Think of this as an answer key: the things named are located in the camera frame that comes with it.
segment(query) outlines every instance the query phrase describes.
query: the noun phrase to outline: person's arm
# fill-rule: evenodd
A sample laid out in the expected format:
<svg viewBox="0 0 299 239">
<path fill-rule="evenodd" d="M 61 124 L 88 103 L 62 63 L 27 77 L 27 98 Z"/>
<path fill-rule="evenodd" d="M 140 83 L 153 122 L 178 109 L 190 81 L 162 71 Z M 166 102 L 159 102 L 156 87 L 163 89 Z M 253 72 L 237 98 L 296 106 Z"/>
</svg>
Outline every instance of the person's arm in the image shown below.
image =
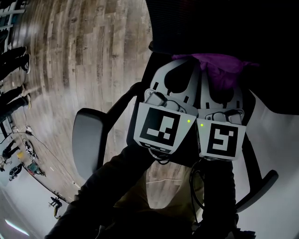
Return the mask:
<svg viewBox="0 0 299 239">
<path fill-rule="evenodd" d="M 45 239 L 95 238 L 95 230 L 110 217 L 114 204 L 153 161 L 146 148 L 137 145 L 124 148 L 86 181 Z"/>
</svg>

